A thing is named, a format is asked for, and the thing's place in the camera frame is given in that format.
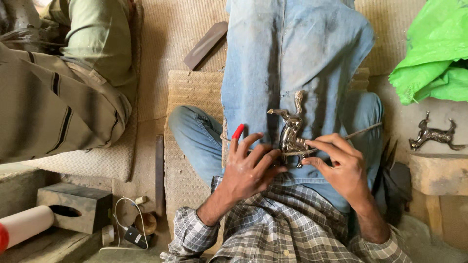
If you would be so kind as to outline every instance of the charging cable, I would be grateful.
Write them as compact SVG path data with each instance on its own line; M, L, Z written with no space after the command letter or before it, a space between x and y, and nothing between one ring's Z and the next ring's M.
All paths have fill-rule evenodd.
M126 226L123 226L120 224L120 222L118 221L118 218L117 218L117 204L121 201L121 200L130 200L132 203L135 204L135 207L138 209L138 212L140 213L140 218L141 218L141 227L143 228L143 236L145 237L145 243L146 243L146 248L121 248L120 247L120 232L119 232L119 227L123 228L125 231L128 231L128 227ZM147 250L149 245L148 245L148 240L146 239L146 234L145 234L145 224L143 223L143 215L141 214L141 210L140 208L138 207L138 205L133 201L131 200L130 198L126 198L126 197L123 197L121 199L119 199L117 202L116 202L116 205L115 205L115 208L114 208L114 218L116 220L116 223L117 223L117 237L118 237L118 245L117 247L107 247L107 248L102 248L99 250L99 253L104 250L104 249L126 249L126 250Z

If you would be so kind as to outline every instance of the worn denim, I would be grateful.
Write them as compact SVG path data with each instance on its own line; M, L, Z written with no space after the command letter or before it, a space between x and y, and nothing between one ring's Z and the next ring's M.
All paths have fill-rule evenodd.
M349 109L343 99L374 40L369 22L347 2L351 8L339 0L228 0L221 88L228 138L245 124L243 136L264 132L263 143L278 145L284 122L266 112L295 113L294 93L302 89L301 138L351 132L344 127L343 111ZM296 163L297 157L289 158L283 185L326 183L314 167L298 169Z
M374 93L351 91L344 102L346 130L355 131L380 121L383 114L380 99ZM169 116L169 128L185 156L203 181L211 185L213 176L223 176L221 168L222 141L219 137L221 124L194 106L179 106ZM379 168L382 143L380 130L375 129L351 139L357 149L364 153L368 165L369 186L373 184ZM350 207L329 183L304 184L317 191L339 211L349 212Z

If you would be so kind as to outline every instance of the red object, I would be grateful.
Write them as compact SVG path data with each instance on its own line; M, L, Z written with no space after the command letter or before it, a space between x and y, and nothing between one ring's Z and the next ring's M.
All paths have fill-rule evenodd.
M7 250L9 241L10 236L8 235L8 230L2 223L0 223L0 254Z
M242 132L244 131L244 125L241 124L239 127L237 127L237 130L235 130L234 134L232 135L231 139L239 139L241 137Z

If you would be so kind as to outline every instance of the sitting person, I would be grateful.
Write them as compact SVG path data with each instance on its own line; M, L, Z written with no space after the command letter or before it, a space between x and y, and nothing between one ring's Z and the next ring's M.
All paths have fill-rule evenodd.
M53 0L41 18L70 27L62 56L0 43L0 164L109 147L136 95L129 0Z
M376 94L346 92L373 44L367 20L346 2L227 1L227 165L222 125L199 108L175 108L169 128L212 194L197 209L176 211L174 240L161 254L166 262L205 262L201 255L216 243L222 217L223 242L210 262L411 262L369 190L381 127L343 139L383 115ZM299 136L314 138L306 144L320 151L302 168L292 158L275 166L282 125L267 111L293 111L298 90L305 90ZM241 123L248 126L242 139L233 136ZM359 235L349 236L353 211Z

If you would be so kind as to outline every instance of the silver animal sculpture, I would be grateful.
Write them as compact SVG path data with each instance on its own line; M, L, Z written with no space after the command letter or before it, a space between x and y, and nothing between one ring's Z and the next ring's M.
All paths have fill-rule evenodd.
M297 133L301 129L301 126L302 126L302 119L299 116L302 112L300 103L302 102L303 97L304 97L304 90L296 91L295 99L294 99L294 102L296 104L296 114L294 115L289 115L287 110L270 109L268 111L268 114L280 115L286 123L286 125L283 127L283 130L281 131L281 137L279 139L279 148L284 153L309 150L309 146L306 145L305 140L297 137ZM301 168L302 159L308 156L309 154L299 155L299 161L296 167ZM287 156L281 156L281 157L282 157L282 164L286 165L288 163Z
M421 146L423 146L424 143L426 143L428 140L435 140L440 143L446 143L448 146L455 151L462 150L466 147L466 145L454 145L452 144L453 140L453 135L455 134L455 128L457 125L452 119L450 120L450 128L446 131L440 130L440 129L434 129L434 128L428 128L427 123L429 122L429 111L426 112L426 119L422 120L419 123L419 128L421 129L419 131L419 134L417 135L417 139L409 139L409 146L413 151L416 151L419 149Z

